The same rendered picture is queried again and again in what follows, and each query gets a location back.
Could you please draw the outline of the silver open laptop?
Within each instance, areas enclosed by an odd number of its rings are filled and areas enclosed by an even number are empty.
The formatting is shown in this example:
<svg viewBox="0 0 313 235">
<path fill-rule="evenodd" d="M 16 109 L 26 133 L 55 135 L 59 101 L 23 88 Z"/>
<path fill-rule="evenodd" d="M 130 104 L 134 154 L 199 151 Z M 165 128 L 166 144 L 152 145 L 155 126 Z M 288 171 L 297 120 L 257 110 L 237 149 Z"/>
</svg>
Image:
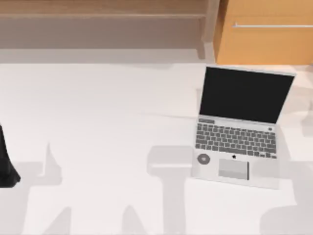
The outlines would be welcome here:
<svg viewBox="0 0 313 235">
<path fill-rule="evenodd" d="M 295 77 L 290 72 L 207 66 L 192 176 L 278 189 L 277 122 Z"/>
</svg>

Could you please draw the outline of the wooden open shelf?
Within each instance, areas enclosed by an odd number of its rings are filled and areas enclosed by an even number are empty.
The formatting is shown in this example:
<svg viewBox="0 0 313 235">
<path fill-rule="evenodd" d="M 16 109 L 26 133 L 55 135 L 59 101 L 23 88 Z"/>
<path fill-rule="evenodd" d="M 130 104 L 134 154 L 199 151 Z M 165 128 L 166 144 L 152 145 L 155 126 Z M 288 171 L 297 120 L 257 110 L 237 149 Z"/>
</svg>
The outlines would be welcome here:
<svg viewBox="0 0 313 235">
<path fill-rule="evenodd" d="M 0 0 L 0 48 L 195 48 L 212 41 L 219 3 Z"/>
</svg>

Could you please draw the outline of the wooden cupboard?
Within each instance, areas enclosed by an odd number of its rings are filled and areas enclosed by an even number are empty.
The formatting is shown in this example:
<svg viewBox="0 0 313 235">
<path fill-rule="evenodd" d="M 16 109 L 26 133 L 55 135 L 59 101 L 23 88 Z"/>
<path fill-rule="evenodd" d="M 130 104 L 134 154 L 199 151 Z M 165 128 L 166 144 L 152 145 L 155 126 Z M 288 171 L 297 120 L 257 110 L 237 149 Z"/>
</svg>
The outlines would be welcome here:
<svg viewBox="0 0 313 235">
<path fill-rule="evenodd" d="M 313 28 L 233 28 L 234 23 L 313 25 L 313 0 L 220 0 L 213 41 L 220 65 L 313 64 Z"/>
</svg>

